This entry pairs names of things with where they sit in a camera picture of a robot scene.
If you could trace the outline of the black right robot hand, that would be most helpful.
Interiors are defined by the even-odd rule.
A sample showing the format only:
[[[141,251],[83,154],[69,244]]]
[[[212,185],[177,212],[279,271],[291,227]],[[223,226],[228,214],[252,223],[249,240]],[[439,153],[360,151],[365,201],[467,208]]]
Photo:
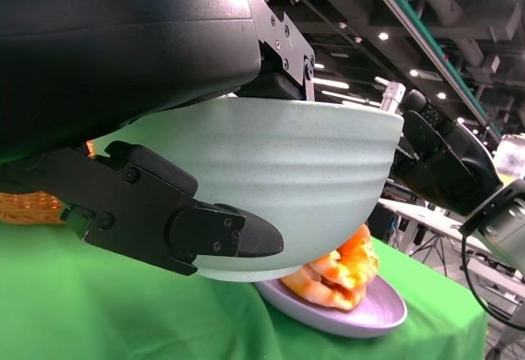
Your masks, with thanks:
[[[468,216],[503,187],[483,144],[416,89],[399,105],[403,136],[391,175],[439,207]]]

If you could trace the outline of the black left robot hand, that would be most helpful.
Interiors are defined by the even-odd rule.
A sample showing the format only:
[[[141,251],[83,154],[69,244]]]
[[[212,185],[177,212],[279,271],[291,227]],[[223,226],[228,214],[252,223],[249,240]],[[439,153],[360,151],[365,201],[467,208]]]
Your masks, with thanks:
[[[264,0],[1,0],[1,190],[51,194],[85,243],[185,276],[200,255],[281,253],[274,225],[199,201],[150,149],[87,143],[231,92],[311,100],[313,65]]]

